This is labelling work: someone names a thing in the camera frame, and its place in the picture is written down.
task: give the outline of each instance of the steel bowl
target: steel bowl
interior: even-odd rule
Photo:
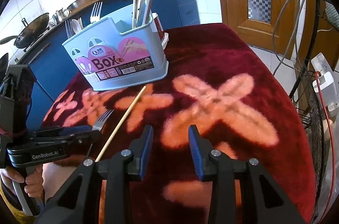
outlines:
[[[70,6],[67,7],[68,10],[70,10],[71,12],[74,11],[75,9],[85,5],[86,3],[90,2],[92,0],[76,0],[75,2],[73,2]]]

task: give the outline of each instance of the finger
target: finger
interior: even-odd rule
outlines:
[[[43,188],[39,189],[37,192],[30,192],[28,194],[29,197],[41,197],[43,192]]]
[[[0,177],[1,177],[1,180],[3,181],[3,183],[5,184],[5,186],[7,188],[9,188],[10,190],[14,189],[12,180],[10,178],[8,178],[7,176],[3,175],[2,173],[0,173]]]
[[[11,180],[15,182],[18,182],[18,183],[25,182],[25,179],[22,177],[22,175],[10,166],[7,166],[2,173],[3,175],[5,175],[6,177],[10,178]]]
[[[41,173],[42,172],[42,165],[38,165],[35,167],[35,170],[38,172],[38,173]]]
[[[28,194],[34,194],[36,192],[42,191],[42,184],[34,184],[25,186],[25,192]]]
[[[26,177],[26,184],[27,185],[37,184],[40,182],[41,179],[42,179],[42,173],[38,173],[37,171],[35,171],[34,173]]]
[[[42,190],[35,192],[33,194],[28,194],[29,197],[41,197],[42,195]]]

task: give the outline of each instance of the red plush blanket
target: red plush blanket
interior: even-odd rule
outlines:
[[[309,223],[315,202],[312,158],[284,89],[224,24],[181,27],[168,33],[167,77],[147,84],[103,157],[127,148],[145,125],[153,126],[147,175],[143,182],[131,184],[134,223],[206,223],[211,184],[201,183],[195,175],[188,145],[191,124],[231,158],[258,158]],[[43,126],[93,125],[107,108],[114,108],[101,141],[92,149],[96,158],[140,89],[95,92],[79,72],[49,110]],[[87,149],[73,153],[84,155]],[[81,159],[73,156],[59,164],[77,166]],[[239,185],[237,194],[240,207]]]

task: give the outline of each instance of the kettle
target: kettle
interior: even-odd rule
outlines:
[[[56,11],[53,15],[53,20],[55,21],[55,25],[59,24],[60,22],[64,21],[68,15],[70,14],[70,10],[68,9],[60,9],[58,11]]]

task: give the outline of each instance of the yellow cloth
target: yellow cloth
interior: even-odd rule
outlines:
[[[2,190],[2,186],[0,185],[0,194],[3,198],[3,200],[5,201],[7,207],[9,208],[9,210],[12,212],[12,214],[14,215],[14,217],[18,220],[18,222],[20,224],[33,224],[35,217],[33,216],[27,216],[23,213],[23,211],[20,211],[16,208],[14,208],[9,201],[7,200],[3,190]]]

